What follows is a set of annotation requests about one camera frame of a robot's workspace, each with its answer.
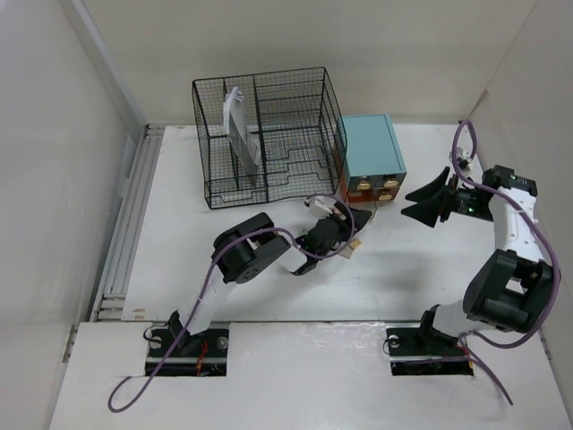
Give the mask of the small wooden block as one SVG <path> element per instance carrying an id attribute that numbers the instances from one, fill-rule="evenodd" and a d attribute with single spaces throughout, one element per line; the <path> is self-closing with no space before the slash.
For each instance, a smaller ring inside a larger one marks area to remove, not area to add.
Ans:
<path id="1" fill-rule="evenodd" d="M 361 244 L 362 244 L 362 241 L 360 239 L 356 238 L 349 244 L 349 246 L 352 250 L 356 250 L 358 247 L 361 246 Z"/>

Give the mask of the teal and orange drawer box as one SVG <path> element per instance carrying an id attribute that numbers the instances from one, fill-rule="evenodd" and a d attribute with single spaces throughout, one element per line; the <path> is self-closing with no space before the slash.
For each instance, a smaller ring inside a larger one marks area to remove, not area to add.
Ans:
<path id="1" fill-rule="evenodd" d="M 391 117 L 343 116 L 346 156 L 339 182 L 350 206 L 376 212 L 396 199 L 407 170 Z"/>

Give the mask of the black setup guide booklet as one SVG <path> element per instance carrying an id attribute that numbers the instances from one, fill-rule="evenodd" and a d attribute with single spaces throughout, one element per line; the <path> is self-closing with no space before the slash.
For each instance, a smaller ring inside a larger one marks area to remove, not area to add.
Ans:
<path id="1" fill-rule="evenodd" d="M 249 184 L 256 186 L 261 164 L 260 141 L 256 135 L 249 132 L 241 112 L 229 112 L 226 120 L 227 137 L 231 147 L 244 169 Z"/>

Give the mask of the grey eraser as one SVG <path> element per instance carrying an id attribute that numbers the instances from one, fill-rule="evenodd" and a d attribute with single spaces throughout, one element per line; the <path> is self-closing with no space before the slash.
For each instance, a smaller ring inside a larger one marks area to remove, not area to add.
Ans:
<path id="1" fill-rule="evenodd" d="M 347 259 L 351 259 L 352 258 L 352 254 L 353 254 L 353 249 L 351 247 L 346 247 L 344 250 L 342 250 L 338 255 Z"/>

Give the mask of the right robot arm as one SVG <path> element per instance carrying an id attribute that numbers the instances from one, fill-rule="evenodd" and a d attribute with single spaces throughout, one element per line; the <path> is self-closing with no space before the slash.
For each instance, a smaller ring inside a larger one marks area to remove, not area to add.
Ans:
<path id="1" fill-rule="evenodd" d="M 433 353 L 452 347 L 463 334 L 498 330 L 521 334 L 512 344 L 517 347 L 541 328 L 560 282 L 538 245 L 542 238 L 534 220 L 536 183 L 499 165 L 484 171 L 481 183 L 472 187 L 458 182 L 458 175 L 444 168 L 406 196 L 412 204 L 402 214 L 430 228 L 451 213 L 490 221 L 495 249 L 462 299 L 423 313 L 415 330 L 416 346 Z"/>

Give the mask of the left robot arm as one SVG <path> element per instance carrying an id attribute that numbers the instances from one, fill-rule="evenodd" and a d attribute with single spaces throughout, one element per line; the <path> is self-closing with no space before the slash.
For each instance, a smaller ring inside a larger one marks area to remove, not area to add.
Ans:
<path id="1" fill-rule="evenodd" d="M 188 357 L 199 348 L 215 313 L 235 286 L 254 280 L 276 262 L 293 276 L 307 274 L 349 247 L 371 217 L 371 211 L 337 202 L 323 209 L 315 226 L 298 237 L 275 226 L 265 212 L 221 233 L 213 243 L 201 287 L 169 316 L 172 350 Z"/>

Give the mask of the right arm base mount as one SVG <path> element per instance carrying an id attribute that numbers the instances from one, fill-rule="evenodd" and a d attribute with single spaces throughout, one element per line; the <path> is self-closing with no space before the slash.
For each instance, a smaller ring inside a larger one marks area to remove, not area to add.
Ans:
<path id="1" fill-rule="evenodd" d="M 473 376 L 473 365 L 456 340 L 423 334 L 419 322 L 386 326 L 383 351 L 393 376 Z"/>

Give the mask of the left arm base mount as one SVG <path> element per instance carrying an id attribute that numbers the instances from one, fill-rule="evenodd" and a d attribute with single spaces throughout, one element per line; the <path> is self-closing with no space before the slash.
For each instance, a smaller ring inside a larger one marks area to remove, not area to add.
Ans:
<path id="1" fill-rule="evenodd" d="M 160 367 L 157 377 L 224 377 L 227 375 L 227 353 L 230 326 L 217 323 L 192 341 L 191 349 L 175 348 Z M 151 376 L 170 347 L 174 337 L 165 324 L 153 324 L 142 334 L 148 342 L 144 371 Z"/>

